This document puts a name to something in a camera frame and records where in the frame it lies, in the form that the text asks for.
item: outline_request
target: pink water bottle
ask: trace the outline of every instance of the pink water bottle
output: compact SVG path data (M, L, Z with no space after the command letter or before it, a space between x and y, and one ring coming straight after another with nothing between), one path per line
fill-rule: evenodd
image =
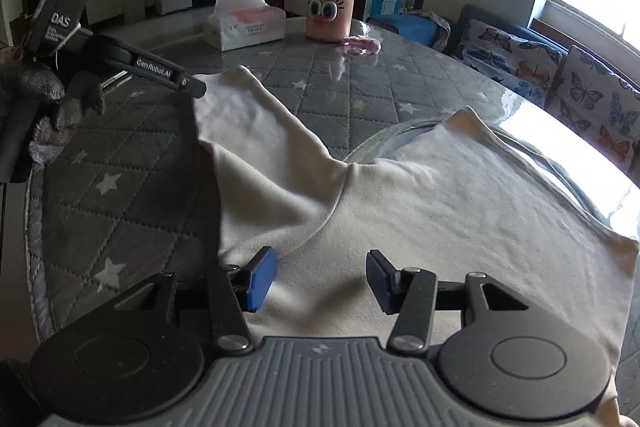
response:
M340 42L351 30L353 0L309 0L306 34L317 41Z

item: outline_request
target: tissue pack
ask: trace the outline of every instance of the tissue pack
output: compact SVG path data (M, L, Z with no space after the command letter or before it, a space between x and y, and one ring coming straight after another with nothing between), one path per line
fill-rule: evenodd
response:
M204 39L220 51L284 38L284 10L264 0L216 0L204 25Z

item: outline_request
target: pillow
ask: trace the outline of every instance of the pillow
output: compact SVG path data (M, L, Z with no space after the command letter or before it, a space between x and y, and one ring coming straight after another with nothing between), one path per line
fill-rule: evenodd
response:
M471 19L453 57L543 107L561 54Z
M626 80L572 46L546 110L628 172L640 136L640 91Z

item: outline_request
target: cartoon face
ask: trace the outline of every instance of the cartoon face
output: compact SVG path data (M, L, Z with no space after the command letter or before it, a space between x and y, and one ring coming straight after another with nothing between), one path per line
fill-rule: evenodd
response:
M341 6L343 0L309 0L309 16L315 23L327 24L338 16L338 10L344 10Z

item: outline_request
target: beige t-shirt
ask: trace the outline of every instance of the beige t-shirt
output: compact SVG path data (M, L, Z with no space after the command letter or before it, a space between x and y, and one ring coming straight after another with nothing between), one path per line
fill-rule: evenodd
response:
M620 357L638 243L607 229L514 154L464 108L372 164L331 158L246 69L199 75L198 137L212 150L222 205L222 263L263 245L278 275L262 309L263 335L377 335L380 311L365 276L367 251L441 280L484 271ZM432 343L460 329L436 313ZM598 416L618 425L613 381Z

